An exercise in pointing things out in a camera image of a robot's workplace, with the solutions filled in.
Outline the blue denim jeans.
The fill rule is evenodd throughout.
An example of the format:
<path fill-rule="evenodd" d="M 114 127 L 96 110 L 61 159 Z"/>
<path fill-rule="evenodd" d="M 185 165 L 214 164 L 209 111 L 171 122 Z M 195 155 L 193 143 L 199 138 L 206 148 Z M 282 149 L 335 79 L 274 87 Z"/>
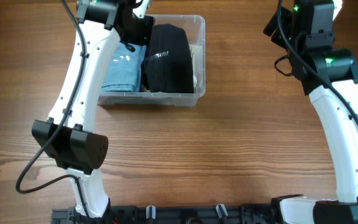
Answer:
<path fill-rule="evenodd" d="M 119 43 L 102 84 L 102 91 L 139 92 L 142 75 L 141 65 L 146 45 Z"/>

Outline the black garment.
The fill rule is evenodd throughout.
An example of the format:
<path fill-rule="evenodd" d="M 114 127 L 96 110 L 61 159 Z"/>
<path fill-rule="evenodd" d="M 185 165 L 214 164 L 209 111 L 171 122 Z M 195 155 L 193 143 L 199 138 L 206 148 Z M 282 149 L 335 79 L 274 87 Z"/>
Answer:
<path fill-rule="evenodd" d="M 194 92 L 193 62 L 184 29 L 172 24 L 154 26 L 144 71 L 151 92 Z"/>

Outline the cream cloth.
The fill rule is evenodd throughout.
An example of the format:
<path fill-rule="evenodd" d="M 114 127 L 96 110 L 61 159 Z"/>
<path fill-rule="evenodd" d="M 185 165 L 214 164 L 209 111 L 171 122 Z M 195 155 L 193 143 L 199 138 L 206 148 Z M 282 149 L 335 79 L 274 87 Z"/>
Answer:
<path fill-rule="evenodd" d="M 201 83 L 202 78 L 202 49 L 200 45 L 189 44 L 191 61 L 193 67 L 193 87 L 196 87 Z"/>

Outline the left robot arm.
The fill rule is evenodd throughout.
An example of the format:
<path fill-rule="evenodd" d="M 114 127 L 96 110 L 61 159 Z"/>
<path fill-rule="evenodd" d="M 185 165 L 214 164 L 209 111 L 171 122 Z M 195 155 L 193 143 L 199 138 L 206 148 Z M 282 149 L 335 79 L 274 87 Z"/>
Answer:
<path fill-rule="evenodd" d="M 140 90 L 141 65 L 154 20 L 149 1 L 78 1 L 71 14 L 76 45 L 59 97 L 46 121 L 34 121 L 32 135 L 71 180 L 76 204 L 73 223 L 105 223 L 113 218 L 101 165 L 106 136 L 94 132 L 102 91 Z"/>

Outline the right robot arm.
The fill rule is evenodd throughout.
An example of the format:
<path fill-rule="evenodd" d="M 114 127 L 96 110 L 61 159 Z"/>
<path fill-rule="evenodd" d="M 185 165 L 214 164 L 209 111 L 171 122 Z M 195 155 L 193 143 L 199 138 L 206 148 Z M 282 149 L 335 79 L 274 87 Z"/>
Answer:
<path fill-rule="evenodd" d="M 290 75 L 302 84 L 324 129 L 336 178 L 335 199 L 289 195 L 272 200 L 277 223 L 358 223 L 358 66 L 334 47 L 341 1 L 281 2 L 264 28 L 285 49 Z"/>

